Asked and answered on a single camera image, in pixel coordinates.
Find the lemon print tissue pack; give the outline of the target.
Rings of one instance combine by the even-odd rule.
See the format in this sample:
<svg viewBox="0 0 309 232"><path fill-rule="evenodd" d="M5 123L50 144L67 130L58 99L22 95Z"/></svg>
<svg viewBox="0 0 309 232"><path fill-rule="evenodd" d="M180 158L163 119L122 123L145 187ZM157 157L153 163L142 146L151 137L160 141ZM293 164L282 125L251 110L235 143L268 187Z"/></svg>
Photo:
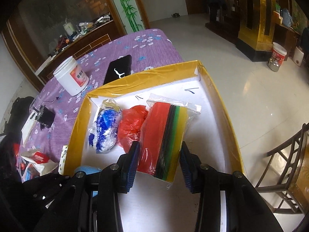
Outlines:
<svg viewBox="0 0 309 232"><path fill-rule="evenodd" d="M64 168L65 168L67 151L68 151L68 145L64 145L62 147L59 166L58 166L58 173L61 174L61 175L64 175Z"/></svg>

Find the light blue towel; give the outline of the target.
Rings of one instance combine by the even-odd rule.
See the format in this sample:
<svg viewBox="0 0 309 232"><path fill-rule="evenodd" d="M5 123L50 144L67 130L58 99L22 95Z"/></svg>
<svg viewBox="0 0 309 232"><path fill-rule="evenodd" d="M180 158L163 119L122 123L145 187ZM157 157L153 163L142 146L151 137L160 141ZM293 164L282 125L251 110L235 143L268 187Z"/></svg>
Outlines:
<svg viewBox="0 0 309 232"><path fill-rule="evenodd" d="M79 166L74 172L73 185L82 193L85 192L88 196L94 198L98 194L101 171L102 169L92 166Z"/></svg>

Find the blue Vinda tissue pouch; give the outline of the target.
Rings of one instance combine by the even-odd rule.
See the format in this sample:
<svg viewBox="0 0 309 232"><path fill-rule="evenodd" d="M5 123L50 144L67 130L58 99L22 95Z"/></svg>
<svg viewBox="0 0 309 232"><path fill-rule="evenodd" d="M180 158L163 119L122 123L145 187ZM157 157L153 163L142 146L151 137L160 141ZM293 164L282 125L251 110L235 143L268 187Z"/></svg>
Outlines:
<svg viewBox="0 0 309 232"><path fill-rule="evenodd" d="M88 144L97 154L106 154L116 145L121 119L122 110L116 101L112 98L103 100L88 136Z"/></svg>

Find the white mask package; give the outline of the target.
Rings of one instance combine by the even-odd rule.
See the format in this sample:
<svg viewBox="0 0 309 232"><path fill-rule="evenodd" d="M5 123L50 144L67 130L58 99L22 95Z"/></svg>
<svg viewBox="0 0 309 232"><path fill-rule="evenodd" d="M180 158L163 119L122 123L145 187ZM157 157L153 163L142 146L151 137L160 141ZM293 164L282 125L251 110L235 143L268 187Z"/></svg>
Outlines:
<svg viewBox="0 0 309 232"><path fill-rule="evenodd" d="M21 154L21 158L28 163L21 178L23 182L49 174L59 165L41 152L40 149L25 151Z"/></svg>

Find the red plastic bag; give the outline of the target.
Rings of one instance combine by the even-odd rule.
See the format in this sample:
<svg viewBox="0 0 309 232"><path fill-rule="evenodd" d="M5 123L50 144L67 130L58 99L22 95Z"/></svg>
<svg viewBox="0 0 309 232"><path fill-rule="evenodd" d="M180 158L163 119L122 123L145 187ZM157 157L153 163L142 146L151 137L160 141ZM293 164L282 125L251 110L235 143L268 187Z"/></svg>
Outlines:
<svg viewBox="0 0 309 232"><path fill-rule="evenodd" d="M141 127L147 115L148 111L144 105L136 105L123 110L122 119L118 125L117 139L125 153L128 153L134 141L139 141Z"/></svg>

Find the red black yellow sponge pack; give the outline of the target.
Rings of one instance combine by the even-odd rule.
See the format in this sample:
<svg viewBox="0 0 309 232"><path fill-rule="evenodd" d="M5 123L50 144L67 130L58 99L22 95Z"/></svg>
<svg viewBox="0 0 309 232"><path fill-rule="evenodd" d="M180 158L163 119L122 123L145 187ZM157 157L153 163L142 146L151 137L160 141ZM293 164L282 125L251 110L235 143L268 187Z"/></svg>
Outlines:
<svg viewBox="0 0 309 232"><path fill-rule="evenodd" d="M192 120L201 114L202 106L154 94L147 105L149 111L139 138L138 171L171 184L185 133Z"/></svg>

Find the white notebook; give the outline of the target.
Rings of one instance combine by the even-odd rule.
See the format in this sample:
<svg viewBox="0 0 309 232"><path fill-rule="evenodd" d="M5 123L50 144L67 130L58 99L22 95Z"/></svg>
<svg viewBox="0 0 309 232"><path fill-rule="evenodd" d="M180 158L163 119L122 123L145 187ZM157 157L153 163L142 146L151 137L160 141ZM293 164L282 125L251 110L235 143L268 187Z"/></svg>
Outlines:
<svg viewBox="0 0 309 232"><path fill-rule="evenodd" d="M23 128L21 129L23 146L26 144L29 135L34 127L34 124L36 122L35 120L36 115L37 113L35 111L32 111L29 117L27 118Z"/></svg>

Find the purple floral tablecloth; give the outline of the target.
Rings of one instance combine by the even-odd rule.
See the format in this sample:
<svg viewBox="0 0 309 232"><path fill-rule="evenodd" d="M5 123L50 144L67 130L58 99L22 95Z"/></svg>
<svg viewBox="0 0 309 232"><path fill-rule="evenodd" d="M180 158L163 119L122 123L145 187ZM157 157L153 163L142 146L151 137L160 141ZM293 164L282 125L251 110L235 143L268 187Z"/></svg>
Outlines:
<svg viewBox="0 0 309 232"><path fill-rule="evenodd" d="M70 95L52 78L35 98L34 106L45 105L55 113L50 128L35 123L19 152L39 149L53 162L59 162L62 147L69 143L73 125L86 94L102 86L110 62L131 55L132 73L183 62L170 39L159 29L147 29L125 35L82 56L77 60L89 77L86 88L76 96Z"/></svg>

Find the black bag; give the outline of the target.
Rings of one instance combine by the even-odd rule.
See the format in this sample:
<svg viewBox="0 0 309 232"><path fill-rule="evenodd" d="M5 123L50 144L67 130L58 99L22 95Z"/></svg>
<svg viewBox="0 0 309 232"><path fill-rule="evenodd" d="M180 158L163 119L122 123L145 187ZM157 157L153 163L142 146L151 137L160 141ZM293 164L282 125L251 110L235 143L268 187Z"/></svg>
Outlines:
<svg viewBox="0 0 309 232"><path fill-rule="evenodd" d="M31 96L16 98L12 105L8 122L5 124L5 131L14 132L22 129L29 117L29 109L34 99Z"/></svg>

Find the black electric motor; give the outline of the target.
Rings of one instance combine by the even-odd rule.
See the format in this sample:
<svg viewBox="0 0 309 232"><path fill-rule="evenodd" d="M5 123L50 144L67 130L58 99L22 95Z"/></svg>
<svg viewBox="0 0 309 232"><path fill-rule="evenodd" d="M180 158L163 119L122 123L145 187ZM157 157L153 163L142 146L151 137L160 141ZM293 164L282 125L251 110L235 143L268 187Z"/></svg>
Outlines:
<svg viewBox="0 0 309 232"><path fill-rule="evenodd" d="M54 122L55 113L46 106L41 105L39 109L34 106L32 109L37 113L35 120L40 123L42 128L50 128Z"/></svg>

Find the wooden chair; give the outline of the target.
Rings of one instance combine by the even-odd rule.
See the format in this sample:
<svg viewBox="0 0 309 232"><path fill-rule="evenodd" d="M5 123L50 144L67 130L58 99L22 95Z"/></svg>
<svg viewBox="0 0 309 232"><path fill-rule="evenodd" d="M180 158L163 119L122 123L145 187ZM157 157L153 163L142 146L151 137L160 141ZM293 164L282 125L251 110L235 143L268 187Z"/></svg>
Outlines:
<svg viewBox="0 0 309 232"><path fill-rule="evenodd" d="M308 213L308 124L291 138L266 153L269 161L258 180L255 189L260 194L275 194L280 203L277 206L266 201L267 206L277 214ZM279 178L272 185L262 185L269 171Z"/></svg>

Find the black smartphone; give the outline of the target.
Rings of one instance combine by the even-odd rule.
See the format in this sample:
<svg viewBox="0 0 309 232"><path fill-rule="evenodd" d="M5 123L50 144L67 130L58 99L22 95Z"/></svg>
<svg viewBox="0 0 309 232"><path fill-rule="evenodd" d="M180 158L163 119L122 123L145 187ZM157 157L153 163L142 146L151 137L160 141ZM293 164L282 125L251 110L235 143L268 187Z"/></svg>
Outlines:
<svg viewBox="0 0 309 232"><path fill-rule="evenodd" d="M108 66L103 84L105 85L130 75L131 65L132 65L131 55L126 55L124 57L120 57L117 60L112 61Z"/></svg>

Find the white plastic jar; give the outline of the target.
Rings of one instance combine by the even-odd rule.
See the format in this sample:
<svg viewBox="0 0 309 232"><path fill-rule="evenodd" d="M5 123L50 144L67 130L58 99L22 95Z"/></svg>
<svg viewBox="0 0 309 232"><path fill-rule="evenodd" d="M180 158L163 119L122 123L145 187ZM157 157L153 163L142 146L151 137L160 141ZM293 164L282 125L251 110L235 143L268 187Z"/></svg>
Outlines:
<svg viewBox="0 0 309 232"><path fill-rule="evenodd" d="M89 77L72 56L66 58L54 70L53 75L71 96L82 92L89 82Z"/></svg>

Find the metal kettle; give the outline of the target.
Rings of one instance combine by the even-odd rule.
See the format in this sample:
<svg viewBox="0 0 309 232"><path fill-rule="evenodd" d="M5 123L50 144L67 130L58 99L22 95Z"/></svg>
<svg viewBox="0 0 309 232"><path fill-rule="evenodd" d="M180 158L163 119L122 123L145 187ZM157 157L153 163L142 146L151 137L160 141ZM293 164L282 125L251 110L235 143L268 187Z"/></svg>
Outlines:
<svg viewBox="0 0 309 232"><path fill-rule="evenodd" d="M273 72L278 72L279 69L280 69L280 65L277 61L276 58L273 58L271 57L269 60L268 60L268 63L267 63L267 66L270 70L272 70Z"/></svg>

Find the wooden counter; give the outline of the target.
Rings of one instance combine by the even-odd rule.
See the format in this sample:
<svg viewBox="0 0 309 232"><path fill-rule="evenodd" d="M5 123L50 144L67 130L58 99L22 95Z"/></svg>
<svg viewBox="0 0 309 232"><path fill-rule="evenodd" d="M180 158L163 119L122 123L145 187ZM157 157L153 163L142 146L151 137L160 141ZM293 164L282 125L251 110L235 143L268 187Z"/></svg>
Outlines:
<svg viewBox="0 0 309 232"><path fill-rule="evenodd" d="M119 31L113 20L109 21L68 45L47 64L38 77L46 84L53 77L54 70L66 58L72 56L77 60L85 54L124 35L125 32L123 30Z"/></svg>

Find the white red bucket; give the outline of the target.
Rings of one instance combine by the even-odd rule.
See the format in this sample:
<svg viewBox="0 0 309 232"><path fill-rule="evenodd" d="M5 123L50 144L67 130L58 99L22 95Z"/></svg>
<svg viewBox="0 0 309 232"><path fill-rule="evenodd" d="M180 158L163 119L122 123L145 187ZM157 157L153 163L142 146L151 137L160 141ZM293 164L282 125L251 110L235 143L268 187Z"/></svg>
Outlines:
<svg viewBox="0 0 309 232"><path fill-rule="evenodd" d="M273 42L272 43L272 59L276 60L278 65L281 66L285 60L287 51L280 44Z"/></svg>

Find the white jug on counter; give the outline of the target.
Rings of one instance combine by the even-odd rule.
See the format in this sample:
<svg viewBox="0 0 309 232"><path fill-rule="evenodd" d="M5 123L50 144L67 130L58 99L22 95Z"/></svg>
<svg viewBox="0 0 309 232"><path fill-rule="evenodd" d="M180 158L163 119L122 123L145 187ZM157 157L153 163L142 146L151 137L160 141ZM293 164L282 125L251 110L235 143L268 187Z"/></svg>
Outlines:
<svg viewBox="0 0 309 232"><path fill-rule="evenodd" d="M63 25L63 28L69 36L71 36L75 32L73 24L68 21L67 18L65 19L65 24Z"/></svg>

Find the person in dark clothes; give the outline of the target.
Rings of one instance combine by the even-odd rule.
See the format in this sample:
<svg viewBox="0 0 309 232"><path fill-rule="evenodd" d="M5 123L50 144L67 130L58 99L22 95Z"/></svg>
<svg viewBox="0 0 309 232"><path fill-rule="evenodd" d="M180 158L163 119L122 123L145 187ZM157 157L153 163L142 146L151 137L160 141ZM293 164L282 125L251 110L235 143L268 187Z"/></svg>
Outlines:
<svg viewBox="0 0 309 232"><path fill-rule="evenodd" d="M210 11L210 23L215 23L217 19L217 12L222 9L223 14L226 15L228 8L225 0L206 0Z"/></svg>

